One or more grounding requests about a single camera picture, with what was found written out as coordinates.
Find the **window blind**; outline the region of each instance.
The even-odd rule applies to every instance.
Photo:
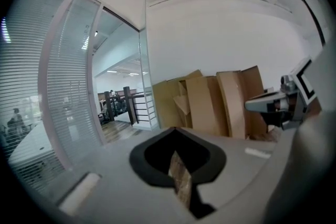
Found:
[[[94,0],[73,0],[52,41],[47,78],[49,109],[72,164],[101,145],[87,87],[89,34],[99,5]]]
[[[13,171],[37,190],[63,171],[41,121],[37,90],[41,49],[62,2],[15,0],[1,20],[1,143]]]

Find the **railing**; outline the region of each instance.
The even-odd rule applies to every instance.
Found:
[[[132,125],[135,123],[139,123],[141,121],[143,122],[149,122],[150,121],[150,115],[148,115],[147,110],[152,108],[144,107],[144,108],[137,108],[137,105],[145,104],[145,102],[138,102],[138,98],[144,98],[144,92],[137,92],[137,93],[131,93],[130,87],[124,87],[124,95],[117,95],[117,96],[110,96],[110,92],[104,92],[105,95],[105,101],[106,101],[106,108],[108,111],[108,121],[114,121],[114,117],[118,116],[119,109],[117,108],[117,103],[120,101],[125,101],[126,103],[126,111],[128,112],[130,122]],[[148,116],[148,120],[141,119],[141,116]]]
[[[125,100],[126,100],[126,106],[127,106],[127,111],[130,117],[131,124],[133,125],[134,123],[139,123],[141,121],[143,122],[149,122],[150,121],[150,116],[148,115],[148,109],[147,107],[145,108],[138,108],[137,105],[140,104],[145,104],[146,102],[139,102],[137,103],[138,98],[144,98],[144,94],[140,94],[144,92],[137,92],[137,93],[130,93],[130,88],[129,87],[124,87],[124,94],[125,94]],[[147,116],[148,120],[141,119],[140,117],[142,116]]]

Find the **white table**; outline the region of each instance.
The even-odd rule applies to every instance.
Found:
[[[17,145],[9,157],[9,164],[16,166],[34,159],[48,155],[53,151],[43,122],[40,121],[35,128]]]

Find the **floor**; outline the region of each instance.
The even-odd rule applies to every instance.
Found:
[[[117,120],[104,124],[102,129],[108,143],[127,139],[133,135],[149,133],[149,131],[133,129],[131,123]]]

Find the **cardboard sheet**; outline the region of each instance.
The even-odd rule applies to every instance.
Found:
[[[222,93],[229,136],[245,139],[244,94],[238,72],[219,72],[217,80]]]
[[[184,115],[188,115],[190,113],[190,105],[187,95],[175,96],[174,101],[177,107],[182,110]]]
[[[162,81],[153,85],[153,94],[160,127],[183,127],[167,82]]]
[[[201,77],[202,73],[196,70],[186,77],[180,77],[169,81],[162,81],[153,85],[156,112],[160,121],[160,127],[191,127],[188,124],[182,110],[178,109],[173,98],[180,95],[179,81],[185,78]]]
[[[257,66],[243,70],[241,72],[241,75],[244,78],[246,89],[245,101],[264,93],[264,86],[262,85],[259,68]],[[247,133],[251,136],[266,134],[267,126],[260,113],[248,111],[248,114],[249,114],[250,128]]]
[[[182,80],[179,82],[179,85],[178,85],[178,88],[180,90],[180,95],[185,95],[187,98],[188,98],[188,95],[187,95],[187,85],[185,83],[185,80]],[[182,119],[182,122],[184,123],[183,126],[187,127],[187,128],[192,128],[193,127],[193,123],[192,123],[192,120],[191,120],[191,114],[190,114],[190,105],[189,105],[189,99],[188,99],[188,110],[189,110],[189,113],[187,115],[183,115],[183,119]]]
[[[205,134],[220,135],[207,78],[188,79],[186,85],[193,129]]]
[[[179,90],[180,95],[187,95],[187,89],[186,89],[185,82],[184,82],[184,85],[182,84],[181,81],[178,84],[179,84],[178,85],[178,88],[179,88],[178,90]]]
[[[248,100],[245,80],[244,80],[243,74],[240,71],[237,71],[237,74],[238,74],[239,83],[241,86],[241,90],[244,96],[244,103],[245,103],[245,101]],[[244,106],[244,118],[245,118],[245,138],[247,138],[251,133],[251,121],[250,121],[250,113],[249,111],[245,109],[245,106]]]
[[[197,77],[201,77],[201,76],[202,76],[201,71],[199,69],[197,69],[194,72],[186,75],[185,77],[179,77],[179,78],[167,81],[167,85],[168,85],[168,88],[169,88],[169,91],[171,93],[172,98],[181,95],[180,94],[180,86],[179,86],[180,81],[185,80],[185,79],[197,78]],[[188,126],[190,127],[190,124],[188,124],[187,119],[186,119],[183,111],[181,109],[179,109],[177,106],[176,106],[176,110],[177,110],[177,113],[180,116],[182,126],[183,127],[188,127]]]
[[[215,121],[222,136],[229,136],[225,107],[222,99],[221,89],[216,77],[207,77],[212,106],[215,113]]]

